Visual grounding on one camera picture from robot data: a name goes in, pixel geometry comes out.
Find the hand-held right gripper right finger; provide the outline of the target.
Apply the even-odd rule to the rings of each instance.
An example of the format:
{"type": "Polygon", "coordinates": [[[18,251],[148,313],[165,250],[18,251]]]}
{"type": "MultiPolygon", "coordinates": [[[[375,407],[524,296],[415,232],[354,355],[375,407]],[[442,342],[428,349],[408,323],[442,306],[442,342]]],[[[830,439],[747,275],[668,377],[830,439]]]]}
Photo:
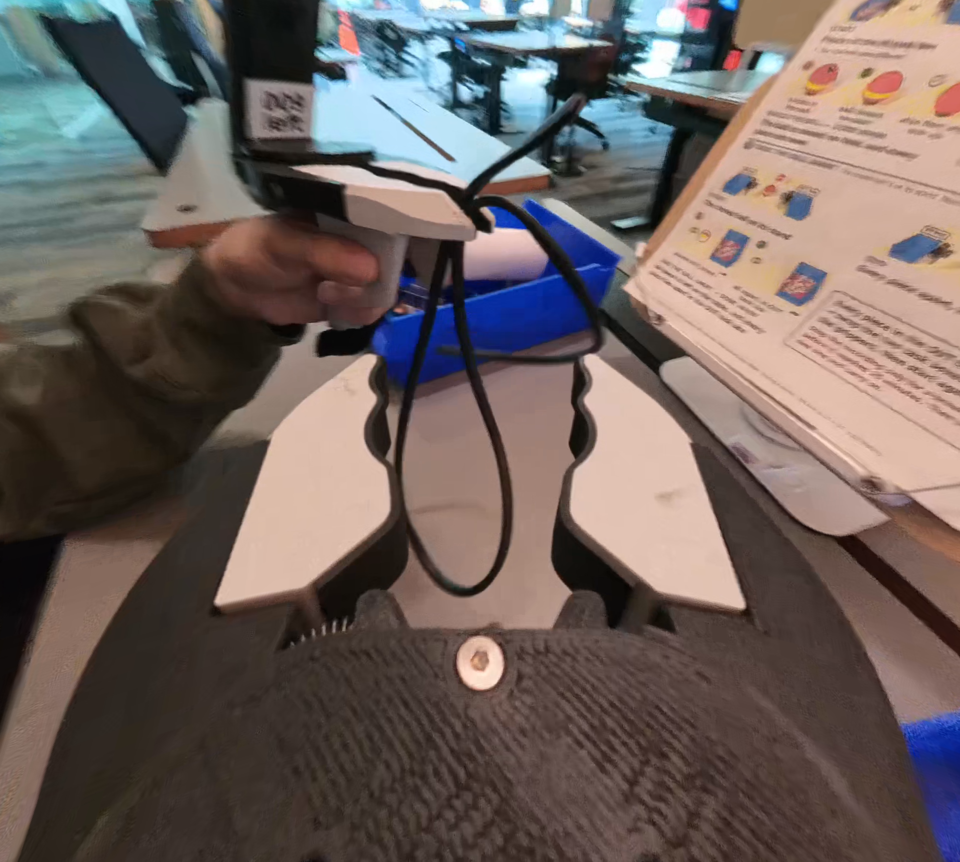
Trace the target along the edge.
{"type": "Polygon", "coordinates": [[[634,594],[738,616],[747,600],[690,437],[666,409],[597,355],[574,365],[571,463],[552,565],[594,592],[615,625],[634,594]]]}

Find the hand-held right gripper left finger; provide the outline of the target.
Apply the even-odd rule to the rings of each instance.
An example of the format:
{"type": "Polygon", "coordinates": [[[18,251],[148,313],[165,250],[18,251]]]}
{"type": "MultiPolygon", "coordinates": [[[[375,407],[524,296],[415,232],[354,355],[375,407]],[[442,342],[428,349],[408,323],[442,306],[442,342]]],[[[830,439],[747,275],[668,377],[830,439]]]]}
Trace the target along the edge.
{"type": "Polygon", "coordinates": [[[346,618],[399,579],[407,537],[388,404],[386,365],[366,354],[277,426],[214,597],[222,614],[280,604],[346,618]]]}

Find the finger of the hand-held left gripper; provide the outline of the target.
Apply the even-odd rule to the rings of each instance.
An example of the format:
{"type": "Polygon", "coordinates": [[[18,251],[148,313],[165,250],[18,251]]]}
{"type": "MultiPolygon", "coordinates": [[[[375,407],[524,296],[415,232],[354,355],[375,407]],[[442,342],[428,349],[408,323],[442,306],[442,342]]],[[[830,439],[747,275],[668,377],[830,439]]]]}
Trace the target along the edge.
{"type": "Polygon", "coordinates": [[[292,167],[290,202],[332,202],[336,197],[382,202],[465,202],[464,190],[412,170],[349,164],[292,167]]]}
{"type": "Polygon", "coordinates": [[[420,186],[344,183],[342,206],[351,224],[388,235],[471,242],[477,228],[447,193],[420,186]]]}

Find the blue plastic bin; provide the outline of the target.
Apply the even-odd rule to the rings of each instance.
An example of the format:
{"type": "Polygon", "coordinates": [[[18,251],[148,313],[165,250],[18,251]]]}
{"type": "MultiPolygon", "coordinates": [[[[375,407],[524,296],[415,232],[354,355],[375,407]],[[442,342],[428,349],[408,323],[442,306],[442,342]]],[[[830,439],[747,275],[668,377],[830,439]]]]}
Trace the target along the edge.
{"type": "Polygon", "coordinates": [[[959,712],[903,724],[934,839],[946,861],[959,860],[959,712]]]}
{"type": "MultiPolygon", "coordinates": [[[[575,221],[586,221],[556,199],[538,203],[526,199],[521,207],[556,241],[577,269],[594,303],[604,299],[614,279],[623,250],[610,248],[575,221]]],[[[524,226],[511,213],[493,209],[496,228],[524,226]]],[[[527,282],[465,282],[465,307],[478,361],[481,351],[516,353],[588,330],[587,313],[556,266],[527,282]]],[[[387,316],[376,328],[371,350],[385,360],[388,377],[402,386],[413,363],[414,350],[424,322],[424,312],[387,316]]],[[[461,372],[450,290],[444,289],[419,380],[423,383],[461,372]]]]}

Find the person's left forearm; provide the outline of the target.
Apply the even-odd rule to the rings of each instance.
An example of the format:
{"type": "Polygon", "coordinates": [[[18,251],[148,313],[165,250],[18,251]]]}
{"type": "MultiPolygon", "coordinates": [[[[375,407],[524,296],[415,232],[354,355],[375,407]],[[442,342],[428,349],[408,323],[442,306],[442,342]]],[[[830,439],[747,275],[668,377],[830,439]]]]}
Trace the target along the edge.
{"type": "Polygon", "coordinates": [[[2,542],[133,504],[257,394],[303,325],[236,316],[201,262],[76,300],[59,343],[2,344],[2,542]]]}

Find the white cylinder black cap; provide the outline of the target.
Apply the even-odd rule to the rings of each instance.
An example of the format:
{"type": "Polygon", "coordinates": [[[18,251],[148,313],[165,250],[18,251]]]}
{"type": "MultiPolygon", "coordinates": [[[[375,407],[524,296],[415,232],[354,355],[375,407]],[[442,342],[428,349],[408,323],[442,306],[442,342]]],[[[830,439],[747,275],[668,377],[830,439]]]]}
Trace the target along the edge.
{"type": "Polygon", "coordinates": [[[540,278],[549,257],[525,228],[497,228],[463,245],[462,278],[468,282],[527,282],[540,278]]]}

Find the wood edged grey desk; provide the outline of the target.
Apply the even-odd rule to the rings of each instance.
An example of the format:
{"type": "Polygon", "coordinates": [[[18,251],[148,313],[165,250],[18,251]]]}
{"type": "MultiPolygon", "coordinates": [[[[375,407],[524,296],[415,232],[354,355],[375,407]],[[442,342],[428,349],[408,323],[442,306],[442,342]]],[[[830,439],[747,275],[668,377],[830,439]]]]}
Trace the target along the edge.
{"type": "MultiPolygon", "coordinates": [[[[315,94],[319,146],[368,149],[378,162],[410,163],[469,183],[509,147],[441,108],[384,83],[326,83],[315,94]]],[[[141,229],[151,247],[207,244],[232,220],[262,210],[234,173],[227,105],[200,105],[141,229]]]]}

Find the white board stand base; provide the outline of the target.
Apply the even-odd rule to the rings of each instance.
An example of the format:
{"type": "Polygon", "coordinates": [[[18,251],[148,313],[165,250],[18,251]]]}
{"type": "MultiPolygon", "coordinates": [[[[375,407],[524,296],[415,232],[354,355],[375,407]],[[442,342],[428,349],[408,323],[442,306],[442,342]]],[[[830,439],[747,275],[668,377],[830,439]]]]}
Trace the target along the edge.
{"type": "Polygon", "coordinates": [[[689,357],[663,363],[658,375],[779,505],[811,531],[841,537],[888,522],[885,512],[689,357]]]}

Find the black office chair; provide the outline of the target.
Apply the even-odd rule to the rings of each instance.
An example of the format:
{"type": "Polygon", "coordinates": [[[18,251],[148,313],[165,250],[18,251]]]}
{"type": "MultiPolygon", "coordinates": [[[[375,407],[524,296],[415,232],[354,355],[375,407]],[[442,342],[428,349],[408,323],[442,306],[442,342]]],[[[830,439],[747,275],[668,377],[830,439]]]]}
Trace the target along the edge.
{"type": "Polygon", "coordinates": [[[189,118],[179,95],[159,76],[113,16],[77,21],[42,14],[40,22],[83,82],[113,112],[143,155],[166,175],[189,118]]]}

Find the black tablet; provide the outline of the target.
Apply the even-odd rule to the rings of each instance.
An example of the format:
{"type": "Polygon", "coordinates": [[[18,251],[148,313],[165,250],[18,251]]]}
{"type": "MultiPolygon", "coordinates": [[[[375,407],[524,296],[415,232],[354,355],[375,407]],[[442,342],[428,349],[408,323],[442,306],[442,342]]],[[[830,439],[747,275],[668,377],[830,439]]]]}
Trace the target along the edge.
{"type": "Polygon", "coordinates": [[[652,371],[659,373],[663,364],[686,356],[678,345],[642,318],[619,283],[611,284],[599,311],[608,331],[652,371]]]}

